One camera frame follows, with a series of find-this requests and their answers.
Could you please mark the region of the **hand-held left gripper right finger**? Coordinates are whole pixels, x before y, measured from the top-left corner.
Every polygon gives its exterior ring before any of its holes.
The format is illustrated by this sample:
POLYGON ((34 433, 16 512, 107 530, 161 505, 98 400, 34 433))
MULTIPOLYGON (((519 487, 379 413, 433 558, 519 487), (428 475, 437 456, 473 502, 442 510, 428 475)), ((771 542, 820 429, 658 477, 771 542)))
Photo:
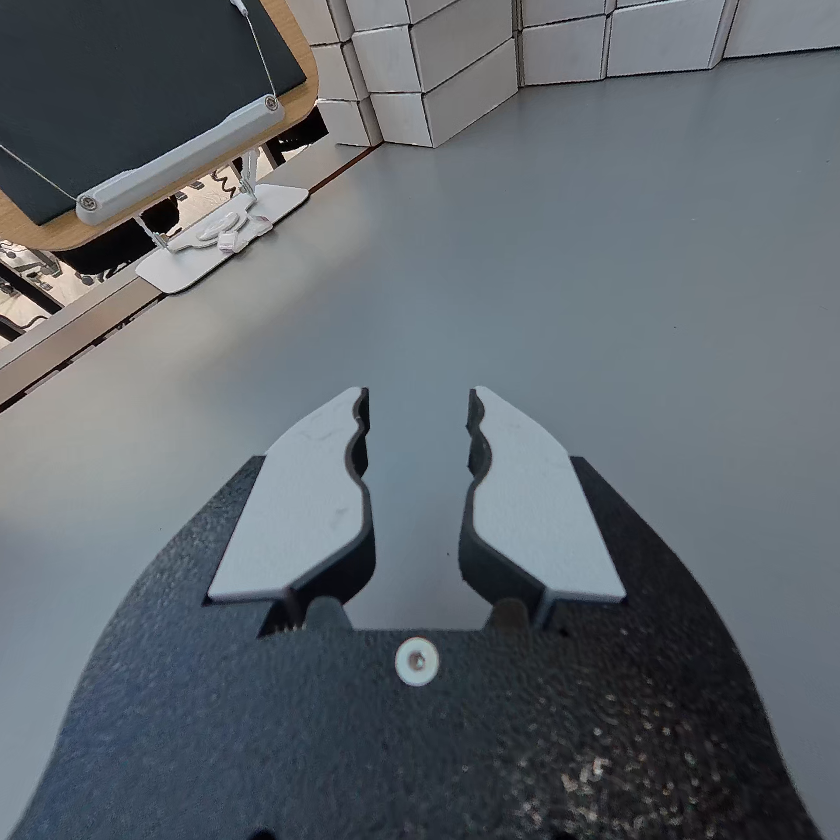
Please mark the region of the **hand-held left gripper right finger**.
POLYGON ((623 602, 625 587, 566 448, 482 385, 469 391, 466 428, 463 581, 491 605, 519 601, 539 629, 560 602, 623 602))

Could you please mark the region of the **black tablet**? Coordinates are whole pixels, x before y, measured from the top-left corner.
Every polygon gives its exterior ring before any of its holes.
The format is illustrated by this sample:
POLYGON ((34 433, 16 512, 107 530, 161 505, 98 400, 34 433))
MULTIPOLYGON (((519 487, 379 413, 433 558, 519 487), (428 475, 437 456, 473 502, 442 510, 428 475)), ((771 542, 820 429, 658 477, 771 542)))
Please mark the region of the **black tablet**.
POLYGON ((261 2, 2 1, 1 186, 40 226, 306 80, 261 2))

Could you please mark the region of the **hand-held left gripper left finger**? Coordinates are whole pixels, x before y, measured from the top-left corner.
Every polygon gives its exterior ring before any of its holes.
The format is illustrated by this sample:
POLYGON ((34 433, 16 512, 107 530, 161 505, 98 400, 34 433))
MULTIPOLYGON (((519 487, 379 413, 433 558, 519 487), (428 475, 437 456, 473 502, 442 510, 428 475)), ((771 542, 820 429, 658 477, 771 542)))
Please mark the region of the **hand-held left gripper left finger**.
POLYGON ((341 606, 375 571, 369 465, 370 394, 352 386, 266 450, 207 590, 214 605, 271 602, 290 627, 310 604, 341 606))

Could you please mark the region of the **wooden reading stand white base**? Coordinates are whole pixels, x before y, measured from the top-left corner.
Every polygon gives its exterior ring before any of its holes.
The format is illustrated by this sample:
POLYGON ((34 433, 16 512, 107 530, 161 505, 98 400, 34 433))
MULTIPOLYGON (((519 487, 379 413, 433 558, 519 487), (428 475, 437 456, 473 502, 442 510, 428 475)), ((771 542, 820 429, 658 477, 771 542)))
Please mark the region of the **wooden reading stand white base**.
MULTIPOLYGON (((244 2, 231 2, 245 17, 255 43, 255 28, 244 2)), ((122 171, 77 196, 74 209, 37 226, 2 192, 2 239, 30 250, 77 248, 127 219, 143 224, 143 211, 175 194, 187 183, 304 120, 314 107, 319 81, 316 62, 289 2, 261 2, 281 37, 304 70, 306 80, 278 95, 262 94, 189 141, 133 169, 122 171)))

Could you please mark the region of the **stack of white boxes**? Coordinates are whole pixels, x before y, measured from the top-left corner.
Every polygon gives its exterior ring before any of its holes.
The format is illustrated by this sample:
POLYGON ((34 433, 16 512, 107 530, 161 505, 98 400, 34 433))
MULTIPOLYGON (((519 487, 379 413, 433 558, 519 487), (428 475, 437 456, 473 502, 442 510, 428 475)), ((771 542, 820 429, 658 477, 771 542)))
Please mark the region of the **stack of white boxes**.
POLYGON ((337 144, 436 148, 520 88, 838 47, 829 1, 289 2, 337 144))

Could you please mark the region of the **black office chair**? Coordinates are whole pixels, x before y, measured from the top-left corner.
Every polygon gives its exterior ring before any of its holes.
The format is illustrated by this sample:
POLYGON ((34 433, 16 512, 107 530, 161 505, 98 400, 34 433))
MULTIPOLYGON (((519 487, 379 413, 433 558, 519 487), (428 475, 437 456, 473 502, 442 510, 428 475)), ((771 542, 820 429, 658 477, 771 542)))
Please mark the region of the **black office chair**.
MULTIPOLYGON (((142 212, 143 224, 159 235, 165 235, 180 223, 180 209, 174 196, 169 196, 142 212)), ((77 248, 52 250, 51 253, 73 270, 87 276, 99 275, 129 265, 157 248, 157 244, 134 219, 111 228, 104 234, 77 248)))
POLYGON ((319 107, 315 106, 304 120, 268 140, 265 147, 276 161, 285 160, 286 154, 314 144, 328 134, 319 107))

